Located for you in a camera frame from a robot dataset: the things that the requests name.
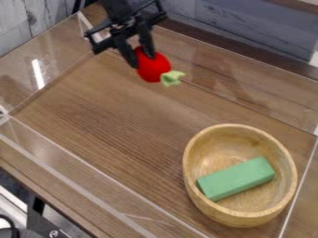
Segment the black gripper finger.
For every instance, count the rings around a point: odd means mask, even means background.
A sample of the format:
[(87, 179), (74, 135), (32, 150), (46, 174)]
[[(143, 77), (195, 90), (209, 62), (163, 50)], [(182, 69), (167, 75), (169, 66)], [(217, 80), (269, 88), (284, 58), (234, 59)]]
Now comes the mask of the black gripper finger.
[(137, 69), (139, 64), (130, 44), (130, 37), (125, 34), (117, 34), (114, 36), (114, 46), (130, 66)]
[(149, 56), (150, 59), (154, 59), (155, 47), (150, 33), (150, 27), (146, 22), (138, 23), (138, 34), (139, 34), (139, 43), (143, 48), (145, 54)]

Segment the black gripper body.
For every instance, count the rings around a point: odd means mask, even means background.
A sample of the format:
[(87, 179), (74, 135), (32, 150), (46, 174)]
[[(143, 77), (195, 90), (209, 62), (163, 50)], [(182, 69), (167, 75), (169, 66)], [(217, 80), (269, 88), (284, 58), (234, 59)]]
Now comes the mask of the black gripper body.
[[(167, 18), (161, 0), (141, 0), (135, 4), (131, 4), (129, 0), (99, 0), (99, 2), (108, 17), (84, 33), (96, 54), (111, 47), (115, 48), (114, 36), (117, 34), (125, 34), (130, 38), (139, 36), (139, 22), (146, 22), (151, 30), (153, 26)], [(102, 30), (107, 31), (110, 36), (98, 43), (92, 34)]]

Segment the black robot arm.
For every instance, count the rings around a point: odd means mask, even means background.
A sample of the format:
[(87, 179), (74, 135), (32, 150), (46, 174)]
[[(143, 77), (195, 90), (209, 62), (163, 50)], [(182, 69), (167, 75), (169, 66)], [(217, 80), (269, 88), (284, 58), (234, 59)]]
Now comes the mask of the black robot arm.
[(129, 0), (99, 0), (108, 18), (84, 32), (95, 54), (108, 48), (119, 51), (133, 68), (139, 62), (129, 40), (138, 35), (139, 44), (149, 58), (155, 56), (151, 29), (169, 16), (161, 0), (142, 0), (134, 6)]

